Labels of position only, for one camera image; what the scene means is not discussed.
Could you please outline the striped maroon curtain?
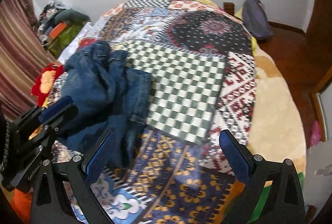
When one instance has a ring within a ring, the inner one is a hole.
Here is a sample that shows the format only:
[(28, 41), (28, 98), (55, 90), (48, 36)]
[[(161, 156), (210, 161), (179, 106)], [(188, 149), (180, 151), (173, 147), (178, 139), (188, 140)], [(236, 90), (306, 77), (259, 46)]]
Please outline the striped maroon curtain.
[(1, 1), (1, 109), (14, 119), (36, 104), (31, 88), (54, 62), (37, 38), (32, 0)]

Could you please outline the brown wooden door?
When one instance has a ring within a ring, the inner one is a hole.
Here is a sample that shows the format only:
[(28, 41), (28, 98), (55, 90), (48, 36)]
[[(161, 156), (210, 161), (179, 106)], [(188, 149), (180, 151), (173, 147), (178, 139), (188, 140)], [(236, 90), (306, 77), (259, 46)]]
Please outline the brown wooden door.
[(298, 108), (306, 143), (317, 111), (311, 93), (331, 67), (331, 0), (314, 0), (306, 33), (286, 25), (273, 28), (274, 36), (258, 42), (288, 84)]

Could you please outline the pile of clutter clothes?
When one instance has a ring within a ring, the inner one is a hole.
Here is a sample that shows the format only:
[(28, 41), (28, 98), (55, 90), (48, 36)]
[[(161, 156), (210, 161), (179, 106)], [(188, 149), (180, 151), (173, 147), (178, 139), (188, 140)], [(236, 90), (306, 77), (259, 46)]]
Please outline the pile of clutter clothes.
[(90, 21), (86, 14), (50, 0), (39, 16), (37, 37), (42, 47), (58, 58)]

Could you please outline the cream orange fleece blanket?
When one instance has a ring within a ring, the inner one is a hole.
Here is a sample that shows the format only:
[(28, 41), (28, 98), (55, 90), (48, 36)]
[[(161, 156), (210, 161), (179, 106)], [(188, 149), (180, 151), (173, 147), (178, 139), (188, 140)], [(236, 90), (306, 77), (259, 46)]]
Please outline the cream orange fleece blanket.
[(302, 120), (284, 77), (267, 55), (256, 62), (256, 97), (247, 143), (252, 154), (268, 161), (293, 161), (306, 174), (306, 139)]

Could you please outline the red orange plush blanket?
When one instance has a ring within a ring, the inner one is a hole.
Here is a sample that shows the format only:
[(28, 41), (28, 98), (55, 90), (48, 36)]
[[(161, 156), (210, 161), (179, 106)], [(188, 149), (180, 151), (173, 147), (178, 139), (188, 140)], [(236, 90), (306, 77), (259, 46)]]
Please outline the red orange plush blanket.
[(64, 67), (59, 63), (50, 63), (42, 69), (40, 75), (37, 76), (31, 94), (37, 98), (37, 105), (42, 107), (55, 80), (64, 72)]

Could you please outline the patchwork patterned bedspread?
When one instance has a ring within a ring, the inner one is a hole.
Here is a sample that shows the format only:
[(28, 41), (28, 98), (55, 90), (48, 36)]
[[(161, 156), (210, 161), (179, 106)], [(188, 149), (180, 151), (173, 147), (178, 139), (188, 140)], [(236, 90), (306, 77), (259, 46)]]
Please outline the patchwork patterned bedspread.
[[(239, 181), (219, 146), (220, 132), (247, 143), (256, 95), (252, 37), (243, 23), (194, 0), (125, 1), (102, 15), (63, 59), (64, 72), (42, 107), (62, 98), (68, 59), (96, 41), (128, 52), (127, 66), (150, 73), (152, 81), (132, 162), (118, 168), (107, 159), (90, 184), (104, 211), (113, 223), (222, 222)], [(86, 154), (59, 142), (60, 128), (54, 128), (51, 162)], [(88, 223), (70, 183), (63, 185), (77, 220)], [(31, 223), (33, 188), (15, 189), (25, 199), (14, 199), (24, 223)]]

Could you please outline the pink small object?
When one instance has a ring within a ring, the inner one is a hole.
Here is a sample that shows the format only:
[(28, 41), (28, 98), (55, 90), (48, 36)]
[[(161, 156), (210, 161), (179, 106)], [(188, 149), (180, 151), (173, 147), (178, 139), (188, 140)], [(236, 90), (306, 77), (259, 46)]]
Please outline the pink small object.
[(318, 121), (314, 121), (311, 128), (310, 146), (315, 146), (321, 141), (321, 130)]

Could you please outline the blue denim jacket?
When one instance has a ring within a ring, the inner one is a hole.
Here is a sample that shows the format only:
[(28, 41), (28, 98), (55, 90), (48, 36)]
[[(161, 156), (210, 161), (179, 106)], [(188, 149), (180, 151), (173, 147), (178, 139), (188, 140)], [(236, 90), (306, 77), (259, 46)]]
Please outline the blue denim jacket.
[(134, 143), (146, 125), (152, 85), (150, 73), (127, 66), (127, 56), (96, 41), (68, 59), (61, 97), (70, 96), (78, 113), (56, 138), (84, 154), (102, 134), (111, 132), (108, 163), (118, 168), (132, 162)]

